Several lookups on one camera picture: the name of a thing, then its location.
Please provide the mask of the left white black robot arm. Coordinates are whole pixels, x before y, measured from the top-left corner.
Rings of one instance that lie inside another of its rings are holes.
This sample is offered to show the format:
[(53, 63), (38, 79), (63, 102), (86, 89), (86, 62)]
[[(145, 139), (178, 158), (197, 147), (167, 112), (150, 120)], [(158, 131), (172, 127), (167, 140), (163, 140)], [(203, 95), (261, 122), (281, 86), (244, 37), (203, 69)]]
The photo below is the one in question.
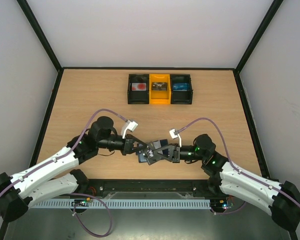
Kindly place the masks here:
[(147, 144), (131, 133), (138, 124), (125, 119), (118, 133), (108, 116), (90, 119), (80, 135), (46, 160), (13, 175), (0, 174), (0, 217), (12, 222), (45, 200), (70, 194), (85, 194), (89, 180), (77, 167), (97, 156), (100, 149), (139, 153)]

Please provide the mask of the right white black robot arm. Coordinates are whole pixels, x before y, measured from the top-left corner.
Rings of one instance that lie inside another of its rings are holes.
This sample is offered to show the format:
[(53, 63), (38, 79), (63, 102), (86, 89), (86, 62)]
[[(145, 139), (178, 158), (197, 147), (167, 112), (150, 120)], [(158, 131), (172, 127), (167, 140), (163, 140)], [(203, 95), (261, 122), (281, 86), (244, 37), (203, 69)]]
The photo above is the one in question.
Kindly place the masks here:
[(212, 195), (240, 198), (263, 210), (289, 232), (294, 232), (300, 223), (300, 192), (293, 183), (280, 183), (243, 169), (218, 153), (207, 134), (197, 136), (193, 145), (171, 143), (156, 148), (149, 143), (143, 156), (150, 165), (160, 160), (172, 163), (201, 161), (201, 168), (209, 176), (207, 188)]

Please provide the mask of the navy blue card holder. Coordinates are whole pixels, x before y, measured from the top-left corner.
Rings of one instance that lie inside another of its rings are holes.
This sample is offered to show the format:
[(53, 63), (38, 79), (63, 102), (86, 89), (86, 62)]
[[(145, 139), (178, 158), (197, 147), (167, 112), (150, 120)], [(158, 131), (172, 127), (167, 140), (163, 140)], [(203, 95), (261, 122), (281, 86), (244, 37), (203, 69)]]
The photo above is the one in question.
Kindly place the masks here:
[[(160, 139), (160, 140), (157, 140), (157, 141), (152, 141), (152, 142), (150, 142), (150, 144), (153, 146), (153, 149), (156, 150), (156, 149), (158, 149), (158, 148), (160, 148), (160, 147), (163, 147), (163, 146), (165, 146), (165, 145), (168, 145), (169, 143), (168, 143), (168, 140), (167, 140), (167, 139)], [(164, 155), (166, 155), (166, 156), (169, 155), (169, 152), (168, 152), (167, 149), (164, 150), (163, 152), (160, 151), (159, 153), (164, 154)], [(144, 162), (143, 157), (138, 157), (138, 162), (139, 162), (140, 164), (141, 164), (141, 163), (146, 163), (146, 162)]]

